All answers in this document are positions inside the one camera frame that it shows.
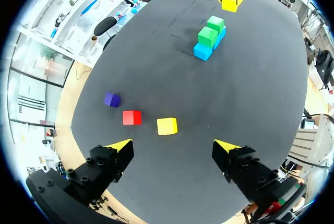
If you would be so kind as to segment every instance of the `desk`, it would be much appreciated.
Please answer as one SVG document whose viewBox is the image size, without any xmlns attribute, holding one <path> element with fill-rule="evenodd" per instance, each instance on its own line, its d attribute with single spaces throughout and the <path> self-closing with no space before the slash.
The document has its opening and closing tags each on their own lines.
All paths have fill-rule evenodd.
<svg viewBox="0 0 334 224">
<path fill-rule="evenodd" d="M 193 46 L 211 15 L 225 19 L 227 33 L 203 62 Z M 108 190 L 145 222 L 222 223 L 248 201 L 213 161 L 213 140 L 250 145 L 278 168 L 300 123 L 306 77 L 299 22 L 278 2 L 245 0 L 230 13 L 217 0 L 152 0 L 99 58 L 72 130 L 85 157 L 97 144 L 133 139 L 135 156 Z M 119 108 L 103 104 L 106 92 L 122 97 Z M 124 126 L 126 110 L 141 111 L 143 124 Z M 177 134 L 158 136 L 163 117 L 177 118 Z"/>
</svg>

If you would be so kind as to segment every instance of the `yellow cube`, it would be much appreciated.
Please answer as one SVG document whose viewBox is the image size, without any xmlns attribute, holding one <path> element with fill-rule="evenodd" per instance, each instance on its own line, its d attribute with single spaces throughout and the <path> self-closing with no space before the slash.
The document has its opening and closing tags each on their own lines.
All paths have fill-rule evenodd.
<svg viewBox="0 0 334 224">
<path fill-rule="evenodd" d="M 158 135 L 169 135 L 177 133 L 176 118 L 157 119 Z"/>
<path fill-rule="evenodd" d="M 236 0 L 221 0 L 221 7 L 223 10 L 236 12 Z"/>
</svg>

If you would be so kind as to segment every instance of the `red cube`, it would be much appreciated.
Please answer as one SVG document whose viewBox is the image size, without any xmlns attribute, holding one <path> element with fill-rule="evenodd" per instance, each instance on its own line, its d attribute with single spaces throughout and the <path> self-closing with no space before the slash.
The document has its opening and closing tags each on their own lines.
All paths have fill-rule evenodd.
<svg viewBox="0 0 334 224">
<path fill-rule="evenodd" d="M 139 111 L 123 111 L 123 125 L 140 125 L 141 112 Z"/>
</svg>

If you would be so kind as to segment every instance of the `wooden floor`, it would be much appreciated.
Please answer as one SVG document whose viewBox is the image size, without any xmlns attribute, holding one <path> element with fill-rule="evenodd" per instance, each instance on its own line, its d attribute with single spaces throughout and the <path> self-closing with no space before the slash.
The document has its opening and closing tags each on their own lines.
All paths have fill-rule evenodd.
<svg viewBox="0 0 334 224">
<path fill-rule="evenodd" d="M 55 127 L 57 130 L 55 142 L 56 150 L 65 169 L 75 169 L 85 162 L 85 158 L 82 155 L 70 130 L 70 124 L 72 122 L 74 110 L 82 88 L 84 87 L 84 84 L 90 74 L 90 71 L 88 70 L 90 70 L 89 67 L 79 64 L 78 62 L 73 64 L 73 67 L 68 74 L 58 105 L 55 122 Z M 139 219 L 137 216 L 131 213 L 126 207 L 124 207 L 115 197 L 109 193 L 108 190 L 104 191 L 103 196 L 106 196 L 109 200 L 103 204 L 103 209 L 100 209 L 98 211 L 99 213 L 114 219 L 120 219 L 120 217 L 122 217 L 123 219 L 121 221 L 125 223 L 127 223 L 127 221 L 130 223 L 145 223 L 143 220 Z M 110 212 L 107 210 L 108 206 L 116 211 L 119 217 L 111 216 Z"/>
<path fill-rule="evenodd" d="M 55 142 L 56 150 L 65 169 L 75 169 L 85 162 L 85 158 L 82 155 L 70 130 L 70 125 L 76 104 L 89 74 L 89 67 L 75 62 L 68 74 L 61 94 L 61 99 L 59 101 L 55 122 L 57 130 Z M 310 78 L 307 80 L 305 108 L 310 114 L 328 113 L 328 104 L 324 103 L 320 92 L 315 88 Z M 119 219 L 125 223 L 145 223 L 144 220 L 141 220 L 125 206 L 123 206 L 115 197 L 111 195 L 108 190 L 103 193 L 103 196 L 106 196 L 109 200 L 103 204 L 103 209 L 98 211 L 100 214 L 110 218 Z M 112 216 L 107 210 L 107 206 L 110 206 L 113 210 L 115 210 L 119 216 Z M 231 213 L 231 215 L 234 216 L 226 221 L 225 224 L 244 224 L 245 218 L 240 212 Z"/>
</svg>

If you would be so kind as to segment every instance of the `purple cube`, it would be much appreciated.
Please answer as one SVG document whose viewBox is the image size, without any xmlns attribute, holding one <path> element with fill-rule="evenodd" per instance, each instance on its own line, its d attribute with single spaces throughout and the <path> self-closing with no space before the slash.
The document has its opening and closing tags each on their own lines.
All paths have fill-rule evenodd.
<svg viewBox="0 0 334 224">
<path fill-rule="evenodd" d="M 121 97 L 118 95 L 113 95 L 112 93 L 106 92 L 104 97 L 104 104 L 118 108 L 120 105 Z"/>
</svg>

